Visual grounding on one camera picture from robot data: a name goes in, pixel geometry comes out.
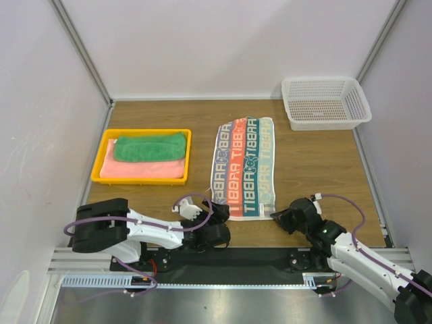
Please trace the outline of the patterned white cloth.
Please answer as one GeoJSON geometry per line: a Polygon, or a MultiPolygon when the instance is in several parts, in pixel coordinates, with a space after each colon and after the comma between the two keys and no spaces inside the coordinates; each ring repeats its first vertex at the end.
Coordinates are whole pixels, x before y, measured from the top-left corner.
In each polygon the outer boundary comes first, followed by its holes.
{"type": "Polygon", "coordinates": [[[275,126],[243,117],[219,127],[211,168],[212,201],[232,221],[270,220],[275,212],[275,126]]]}

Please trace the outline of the green towel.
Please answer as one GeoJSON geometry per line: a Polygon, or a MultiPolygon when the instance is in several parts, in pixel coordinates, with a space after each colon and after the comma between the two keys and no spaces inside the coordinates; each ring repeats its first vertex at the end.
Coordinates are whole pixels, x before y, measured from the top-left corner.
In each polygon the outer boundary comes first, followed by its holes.
{"type": "Polygon", "coordinates": [[[162,162],[183,159],[187,140],[182,132],[168,135],[120,136],[114,146],[114,158],[121,162],[162,162]]]}

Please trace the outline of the pink towel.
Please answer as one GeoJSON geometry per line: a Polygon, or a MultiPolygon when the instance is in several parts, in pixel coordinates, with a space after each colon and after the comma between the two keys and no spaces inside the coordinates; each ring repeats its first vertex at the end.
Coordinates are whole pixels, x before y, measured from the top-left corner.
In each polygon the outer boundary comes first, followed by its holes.
{"type": "Polygon", "coordinates": [[[116,139],[109,139],[99,172],[101,178],[182,178],[185,159],[161,162],[121,162],[114,158],[116,139]]]}

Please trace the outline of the yellow plastic tray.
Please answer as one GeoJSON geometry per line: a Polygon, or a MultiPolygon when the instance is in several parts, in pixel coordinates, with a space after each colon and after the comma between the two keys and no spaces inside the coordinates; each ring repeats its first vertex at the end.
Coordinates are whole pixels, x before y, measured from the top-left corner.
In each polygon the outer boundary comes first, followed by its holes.
{"type": "Polygon", "coordinates": [[[190,161],[190,145],[191,145],[192,131],[189,129],[108,129],[105,130],[101,143],[99,145],[99,149],[97,152],[97,156],[94,161],[93,169],[91,172],[91,180],[93,182],[97,182],[100,184],[107,185],[168,185],[168,186],[176,186],[176,185],[184,185],[186,180],[188,179],[188,168],[190,161]],[[115,162],[113,156],[113,145],[114,142],[119,138],[119,136],[124,135],[128,137],[137,137],[137,136],[156,136],[156,135],[170,135],[175,134],[176,132],[181,132],[186,137],[186,157],[180,163],[182,166],[182,176],[181,177],[155,177],[154,176],[154,163],[151,162],[149,165],[147,162],[144,164],[139,163],[137,167],[134,168],[134,171],[141,170],[142,166],[150,166],[151,168],[147,171],[147,168],[144,168],[144,174],[148,175],[148,177],[105,177],[101,176],[101,170],[105,169],[105,156],[109,155],[109,160],[113,162],[113,166],[116,166],[116,170],[118,170],[117,166],[124,165],[123,162],[115,162]]]}

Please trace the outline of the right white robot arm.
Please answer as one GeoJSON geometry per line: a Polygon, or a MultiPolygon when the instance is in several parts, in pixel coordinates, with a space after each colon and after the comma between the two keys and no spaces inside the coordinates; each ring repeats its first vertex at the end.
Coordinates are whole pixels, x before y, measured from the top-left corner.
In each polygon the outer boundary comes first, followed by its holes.
{"type": "Polygon", "coordinates": [[[323,194],[294,200],[271,218],[287,233],[302,233],[315,250],[311,265],[318,271],[329,268],[348,277],[393,312],[397,323],[431,322],[431,274],[415,273],[396,265],[361,243],[357,225],[352,232],[323,219],[319,200],[323,194]]]}

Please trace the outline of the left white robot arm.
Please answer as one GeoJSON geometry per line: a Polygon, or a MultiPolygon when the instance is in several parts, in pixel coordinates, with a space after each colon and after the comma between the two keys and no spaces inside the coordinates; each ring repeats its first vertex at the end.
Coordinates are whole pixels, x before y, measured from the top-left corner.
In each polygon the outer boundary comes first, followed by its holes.
{"type": "Polygon", "coordinates": [[[76,220],[66,225],[63,232],[71,238],[74,252],[106,252],[134,270],[148,264],[145,244],[186,252],[204,252],[230,244],[228,205],[204,197],[202,206],[198,206],[188,195],[179,198],[171,210],[182,220],[145,216],[131,209],[125,198],[104,200],[79,207],[76,220]]]}

